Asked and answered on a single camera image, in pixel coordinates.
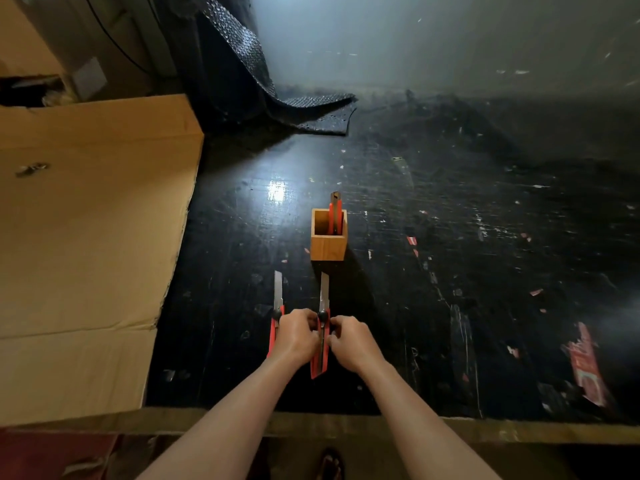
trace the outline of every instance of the foot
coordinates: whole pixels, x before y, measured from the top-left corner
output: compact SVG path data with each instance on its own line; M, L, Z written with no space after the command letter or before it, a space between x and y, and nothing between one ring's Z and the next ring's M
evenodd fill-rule
M316 480L344 480L344 463L336 450L324 450Z

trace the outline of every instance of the hand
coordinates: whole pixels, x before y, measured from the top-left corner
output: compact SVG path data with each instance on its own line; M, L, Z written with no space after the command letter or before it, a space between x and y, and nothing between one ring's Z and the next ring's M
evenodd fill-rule
M317 314L308 308L293 310L280 318L278 334L270 357L288 358L296 370L309 362L318 347Z
M366 323L344 316L331 317L331 323L337 329L329 337L329 345L345 369L362 376L368 367L385 362Z

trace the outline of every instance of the person's right arm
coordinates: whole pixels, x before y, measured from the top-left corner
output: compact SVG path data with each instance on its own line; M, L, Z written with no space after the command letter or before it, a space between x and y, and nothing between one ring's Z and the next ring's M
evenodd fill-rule
M499 480L385 360L366 323L343 316L331 322L333 353L369 387L412 480Z

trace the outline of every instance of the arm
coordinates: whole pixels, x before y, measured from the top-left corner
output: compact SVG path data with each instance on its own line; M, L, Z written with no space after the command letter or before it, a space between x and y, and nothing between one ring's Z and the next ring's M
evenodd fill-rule
M271 355L146 469L138 480L245 479L284 387L320 344L316 313L280 319Z
M413 480L499 480L384 359L365 323L355 317L331 321L337 325L330 339L333 353L371 390Z

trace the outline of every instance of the wooden box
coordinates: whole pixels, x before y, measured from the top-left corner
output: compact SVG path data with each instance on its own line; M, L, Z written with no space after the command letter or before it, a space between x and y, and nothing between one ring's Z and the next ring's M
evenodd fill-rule
M349 226L347 211L342 211L342 235L327 235L329 209L311 210L311 261L343 261L347 250Z

